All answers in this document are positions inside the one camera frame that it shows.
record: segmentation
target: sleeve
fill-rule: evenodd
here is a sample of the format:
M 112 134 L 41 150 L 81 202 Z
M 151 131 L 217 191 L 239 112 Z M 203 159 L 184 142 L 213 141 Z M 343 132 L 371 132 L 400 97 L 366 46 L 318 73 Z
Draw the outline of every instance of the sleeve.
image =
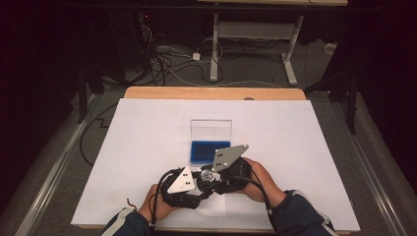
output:
M 122 209 L 104 227 L 102 236 L 149 236 L 149 223 L 138 212 Z
M 283 236 L 337 235 L 325 214 L 315 210 L 298 190 L 285 191 L 287 197 L 272 210 L 271 223 Z

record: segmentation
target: human hand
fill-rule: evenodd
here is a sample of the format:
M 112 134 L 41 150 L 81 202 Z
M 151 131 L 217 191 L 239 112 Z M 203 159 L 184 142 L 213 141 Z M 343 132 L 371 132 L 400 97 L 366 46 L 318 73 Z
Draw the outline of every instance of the human hand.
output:
M 153 209 L 154 203 L 154 195 L 156 193 L 157 185 L 154 184 L 150 186 L 148 191 L 147 197 L 144 200 L 141 208 L 139 208 L 138 213 L 144 216 L 144 218 L 150 223 L 152 215 L 150 210 Z M 162 198 L 162 196 L 158 196 L 157 203 L 156 203 L 156 220 L 161 220 L 166 217 L 172 211 L 179 209 L 179 207 L 172 207 L 168 205 Z
M 252 166 L 253 172 L 251 173 L 251 179 L 257 183 L 261 181 L 261 184 L 262 186 L 264 186 L 264 190 L 267 193 L 270 206 L 272 208 L 277 207 L 285 199 L 286 194 L 282 192 L 282 190 L 280 190 L 278 186 L 276 186 L 268 171 L 259 162 L 254 161 L 250 158 L 243 158 Z M 245 189 L 237 191 L 236 193 L 244 194 L 248 196 L 251 200 L 256 202 L 265 202 L 264 195 L 261 192 L 261 190 L 251 183 L 248 183 Z

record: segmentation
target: wrist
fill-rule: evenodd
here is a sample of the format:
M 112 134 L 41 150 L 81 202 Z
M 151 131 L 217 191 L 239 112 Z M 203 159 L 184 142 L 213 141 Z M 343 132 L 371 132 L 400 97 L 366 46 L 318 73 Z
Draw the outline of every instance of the wrist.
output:
M 273 191 L 271 197 L 269 198 L 270 207 L 275 208 L 278 207 L 282 201 L 286 198 L 286 194 L 282 192 L 280 189 Z
M 151 218 L 152 218 L 152 216 L 151 216 L 151 214 L 150 214 L 150 211 L 149 210 L 146 210 L 146 209 L 142 209 L 142 208 L 140 208 L 139 210 L 138 210 L 138 213 L 139 214 L 141 214 L 146 220 L 147 220 L 147 222 L 148 223 L 150 223 L 151 222 Z

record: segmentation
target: white desk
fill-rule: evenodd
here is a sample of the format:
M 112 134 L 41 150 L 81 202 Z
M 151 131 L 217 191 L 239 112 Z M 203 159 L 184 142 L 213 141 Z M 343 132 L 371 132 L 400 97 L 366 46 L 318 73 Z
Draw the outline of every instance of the white desk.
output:
M 320 5 L 322 7 L 346 6 L 347 0 L 199 0 L 212 2 L 216 5 L 221 3 L 240 4 L 274 4 L 274 5 Z M 271 23 L 240 23 L 220 22 L 218 14 L 214 14 L 213 20 L 213 44 L 211 53 L 210 77 L 213 82 L 217 81 L 218 64 L 218 38 L 219 37 L 244 37 L 265 39 L 289 39 L 288 50 L 281 54 L 282 63 L 287 75 L 288 82 L 292 86 L 297 85 L 297 79 L 291 66 L 291 56 L 297 42 L 298 33 L 301 29 L 304 16 L 298 16 L 295 24 L 271 24 Z
M 302 190 L 338 231 L 359 225 L 328 151 L 310 101 L 299 89 L 138 88 L 121 99 L 72 224 L 102 227 L 126 199 L 140 206 L 149 186 L 172 168 L 189 165 L 191 119 L 232 120 L 232 144 L 248 144 L 245 156 L 261 162 L 282 189 Z M 268 93 L 296 100 L 236 100 Z M 232 100 L 211 97 L 229 94 Z M 197 209 L 177 210 L 156 224 L 158 230 L 271 232 L 265 205 L 243 195 L 213 194 Z

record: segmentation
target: white paper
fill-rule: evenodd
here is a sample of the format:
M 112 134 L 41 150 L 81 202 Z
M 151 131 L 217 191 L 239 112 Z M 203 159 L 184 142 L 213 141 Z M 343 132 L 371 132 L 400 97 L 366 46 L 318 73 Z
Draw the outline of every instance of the white paper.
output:
M 192 119 L 232 120 L 231 144 L 249 145 L 244 156 L 281 189 L 303 191 L 336 230 L 359 230 L 310 101 L 121 99 L 72 224 L 105 225 L 127 198 L 140 206 L 166 171 L 190 165 Z M 205 205 L 176 210 L 157 227 L 271 229 L 265 206 L 246 196 Z

